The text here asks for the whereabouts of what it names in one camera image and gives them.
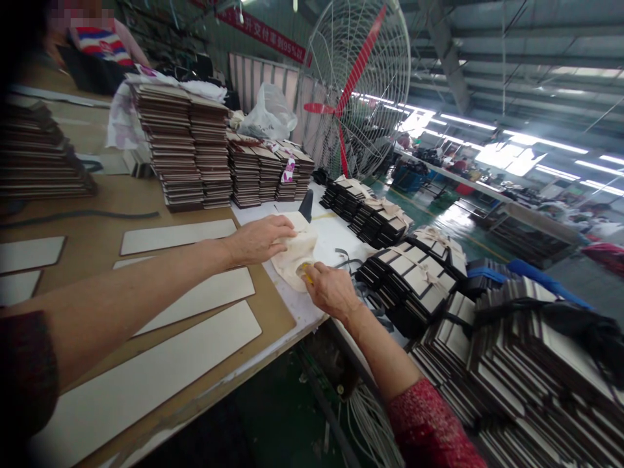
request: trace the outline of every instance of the dark red sleeve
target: dark red sleeve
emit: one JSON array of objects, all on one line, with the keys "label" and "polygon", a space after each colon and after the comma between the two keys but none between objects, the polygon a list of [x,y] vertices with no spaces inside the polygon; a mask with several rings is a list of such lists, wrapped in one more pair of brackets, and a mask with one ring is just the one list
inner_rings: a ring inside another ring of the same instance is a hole
[{"label": "dark red sleeve", "polygon": [[48,422],[59,397],[57,359],[44,313],[0,318],[0,419],[3,434],[28,440]]},{"label": "dark red sleeve", "polygon": [[462,424],[427,379],[392,400],[387,411],[408,467],[487,468]]}]

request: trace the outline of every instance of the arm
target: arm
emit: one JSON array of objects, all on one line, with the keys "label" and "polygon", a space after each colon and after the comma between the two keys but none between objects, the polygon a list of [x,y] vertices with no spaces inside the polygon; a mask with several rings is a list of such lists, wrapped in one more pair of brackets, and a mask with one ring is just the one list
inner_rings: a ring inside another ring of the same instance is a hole
[{"label": "arm", "polygon": [[63,388],[202,281],[284,251],[273,242],[295,236],[292,228],[285,216],[270,216],[225,239],[204,240],[36,296],[1,316],[43,311]]},{"label": "arm", "polygon": [[359,301],[349,273],[320,262],[305,273],[314,304],[343,323],[369,363],[407,465],[486,468],[436,389]]},{"label": "arm", "polygon": [[115,32],[119,36],[119,39],[122,40],[130,58],[136,63],[151,68],[150,61],[145,55],[145,52],[143,52],[143,49],[141,49],[141,46],[137,44],[135,37],[130,30],[117,19],[115,20]]}]

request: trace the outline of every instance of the window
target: window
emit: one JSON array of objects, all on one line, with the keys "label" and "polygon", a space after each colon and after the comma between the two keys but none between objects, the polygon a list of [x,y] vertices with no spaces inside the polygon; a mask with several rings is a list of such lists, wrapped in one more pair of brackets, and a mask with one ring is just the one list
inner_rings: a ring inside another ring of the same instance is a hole
[{"label": "window", "polygon": [[515,176],[523,176],[544,156],[546,155],[535,157],[530,148],[524,149],[520,146],[501,142],[487,145],[478,154],[476,160],[506,170]]}]

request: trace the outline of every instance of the white board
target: white board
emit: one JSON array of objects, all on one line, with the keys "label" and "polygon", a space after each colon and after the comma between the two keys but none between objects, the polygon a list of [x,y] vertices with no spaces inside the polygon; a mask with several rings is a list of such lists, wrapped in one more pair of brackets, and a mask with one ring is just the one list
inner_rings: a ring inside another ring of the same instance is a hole
[{"label": "white board", "polygon": [[64,242],[61,236],[0,244],[0,273],[54,265]]},{"label": "white board", "polygon": [[73,466],[261,333],[241,301],[62,395],[31,448]]},{"label": "white board", "polygon": [[[121,260],[115,263],[113,269],[124,267],[132,263],[147,260],[152,257]],[[249,270],[237,268],[214,275],[201,282],[164,311],[155,319],[135,333],[135,336],[156,330],[157,328],[171,325],[193,315],[206,312],[223,306],[235,300],[243,299],[255,294],[254,282]]]},{"label": "white board", "polygon": [[123,234],[120,255],[194,244],[204,239],[221,239],[234,232],[236,225],[231,219],[128,231]]},{"label": "white board", "polygon": [[0,278],[0,307],[9,307],[33,297],[41,270]]}]

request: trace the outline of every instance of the brown board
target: brown board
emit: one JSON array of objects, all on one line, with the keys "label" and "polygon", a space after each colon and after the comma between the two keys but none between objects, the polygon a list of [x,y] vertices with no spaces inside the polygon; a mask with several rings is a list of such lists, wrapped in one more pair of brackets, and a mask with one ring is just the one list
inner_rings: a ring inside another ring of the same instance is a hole
[{"label": "brown board", "polygon": [[[109,271],[112,269],[113,264],[119,260],[159,255],[164,251],[144,252],[120,257],[119,251],[122,237],[126,231],[227,218],[234,219],[234,223],[239,227],[230,208],[178,214],[169,213],[164,206],[161,186],[156,179],[134,179],[126,175],[96,175],[94,180],[99,185],[99,193],[93,198],[31,201],[20,214],[8,218],[4,217],[2,223],[18,222],[39,216],[85,209],[127,214],[158,211],[160,212],[160,217],[146,220],[120,220],[86,216],[51,221],[35,226],[0,230],[2,242],[24,241],[59,235],[67,236],[59,262],[56,265],[44,268],[36,295],[101,272]],[[140,447],[159,430],[173,428],[187,421],[197,414],[198,411],[207,407],[204,404],[198,404],[198,398],[204,392],[294,328],[295,321],[293,316],[288,311],[262,265],[250,266],[249,271],[252,276],[255,294],[247,298],[247,301],[262,328],[262,334],[84,459],[79,464],[80,466],[100,465],[119,452],[131,451],[131,447]],[[129,340],[83,376],[83,378],[62,391],[65,392],[131,359],[133,356],[202,322],[226,307],[228,305]]]}]

